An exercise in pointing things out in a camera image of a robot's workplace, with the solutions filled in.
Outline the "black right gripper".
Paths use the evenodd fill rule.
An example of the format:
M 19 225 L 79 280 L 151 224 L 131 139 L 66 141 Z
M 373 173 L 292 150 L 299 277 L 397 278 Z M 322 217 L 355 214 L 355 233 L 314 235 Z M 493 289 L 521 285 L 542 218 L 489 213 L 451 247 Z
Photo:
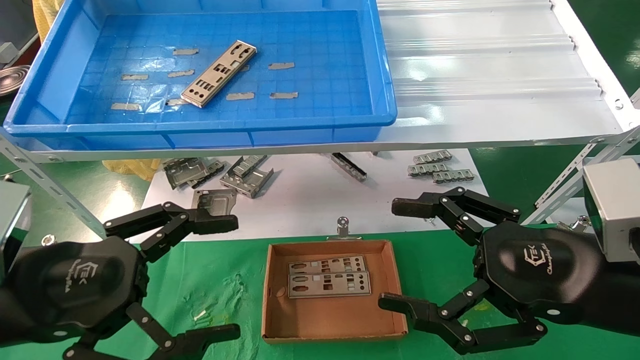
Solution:
M 400 217 L 439 218 L 474 255 L 473 284 L 444 305 L 382 292 L 378 306 L 402 313 L 416 331 L 441 337 L 458 354 L 532 346 L 547 334 L 536 318 L 619 334 L 639 334 L 639 265 L 608 262 L 592 234 L 517 224 L 521 211 L 464 187 L 395 198 Z M 473 217 L 492 224 L 484 234 Z M 471 330 L 460 317 L 483 299 L 517 323 Z

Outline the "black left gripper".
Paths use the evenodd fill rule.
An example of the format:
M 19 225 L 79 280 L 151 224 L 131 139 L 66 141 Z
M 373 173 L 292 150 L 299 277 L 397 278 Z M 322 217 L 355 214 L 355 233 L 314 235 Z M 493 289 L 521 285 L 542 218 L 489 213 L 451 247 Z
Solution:
M 3 347 L 80 337 L 64 351 L 64 360 L 121 360 L 94 347 L 130 320 L 157 345 L 149 360 L 201 360 L 212 344 L 240 338 L 235 323 L 171 336 L 140 304 L 149 282 L 146 262 L 158 261 L 187 235 L 237 230 L 236 215 L 212 215 L 165 202 L 110 219 L 103 228 L 108 237 L 119 238 L 18 252 L 1 284 Z M 148 231 L 154 233 L 139 251 L 125 241 Z

